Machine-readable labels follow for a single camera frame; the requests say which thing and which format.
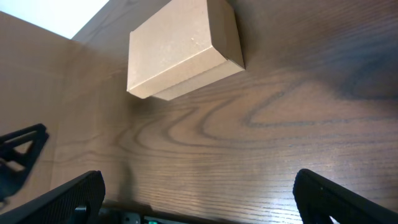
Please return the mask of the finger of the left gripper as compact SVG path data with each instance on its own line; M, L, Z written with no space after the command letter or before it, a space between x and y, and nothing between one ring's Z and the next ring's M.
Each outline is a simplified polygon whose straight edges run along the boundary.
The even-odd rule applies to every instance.
M48 139L41 123L1 136L1 202L23 187Z

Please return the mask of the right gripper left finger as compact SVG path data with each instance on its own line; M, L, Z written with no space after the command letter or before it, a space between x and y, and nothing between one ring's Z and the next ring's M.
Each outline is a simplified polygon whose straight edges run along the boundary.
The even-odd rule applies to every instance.
M98 170L69 182L1 215L7 223L94 223L103 204L105 184Z

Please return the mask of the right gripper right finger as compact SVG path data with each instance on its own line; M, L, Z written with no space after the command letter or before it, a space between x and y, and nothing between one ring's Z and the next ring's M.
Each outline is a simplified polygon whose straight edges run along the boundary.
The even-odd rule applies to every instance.
M309 169L297 173L293 195L304 223L397 223L396 212Z

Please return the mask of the cardboard box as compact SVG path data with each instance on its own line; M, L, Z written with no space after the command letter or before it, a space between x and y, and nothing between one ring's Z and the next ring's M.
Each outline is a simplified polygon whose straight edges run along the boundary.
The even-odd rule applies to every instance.
M129 36L127 91L172 100L245 69L234 9L173 0Z

